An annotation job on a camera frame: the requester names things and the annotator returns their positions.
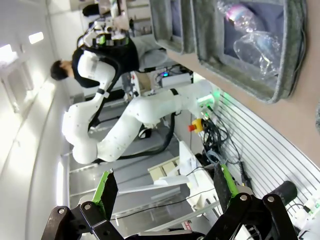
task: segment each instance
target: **grooved metal panel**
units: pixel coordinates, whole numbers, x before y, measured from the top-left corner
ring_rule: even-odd
[[[319,168],[248,108],[224,93],[221,94],[216,111],[245,162],[246,172],[252,178],[253,192],[257,197],[263,197],[284,181],[291,181],[298,189],[298,196],[290,205],[303,204],[320,188]],[[230,141],[225,146],[225,154],[230,162],[237,161],[237,152]],[[239,166],[229,163],[228,167],[234,178],[241,183]],[[289,214],[294,215],[299,208],[292,207]]]

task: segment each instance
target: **bolt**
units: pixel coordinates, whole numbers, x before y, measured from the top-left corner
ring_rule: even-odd
[[[89,210],[90,208],[91,208],[91,205],[90,205],[90,204],[87,204],[87,205],[84,206],[84,209],[85,209],[85,210]]]
[[[268,201],[270,203],[273,203],[275,201],[275,198],[273,196],[268,197]]]
[[[240,197],[240,199],[241,199],[242,201],[247,201],[248,197],[247,197],[246,195],[242,195],[242,196]]]

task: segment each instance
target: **table surface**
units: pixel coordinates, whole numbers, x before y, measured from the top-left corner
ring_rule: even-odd
[[[320,167],[320,134],[316,129],[316,109],[320,100],[320,1],[307,0],[307,52],[293,94],[274,104],[265,104],[241,88],[227,82],[198,62],[196,54],[168,56],[217,85],[237,99],[292,142]]]

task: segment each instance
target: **person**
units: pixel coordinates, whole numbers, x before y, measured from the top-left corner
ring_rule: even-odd
[[[152,34],[130,37],[126,45],[111,47],[109,51],[104,52],[108,57],[117,60],[121,64],[123,73],[139,69],[168,67],[175,64],[174,61],[168,58],[167,52],[156,44]],[[51,77],[57,81],[68,77],[74,78],[83,88],[99,86],[98,79],[91,79],[79,73],[79,61],[84,58],[84,55],[88,56],[88,58],[93,58],[93,53],[82,50],[79,47],[73,53],[72,61],[58,60],[54,62],[50,69]]]

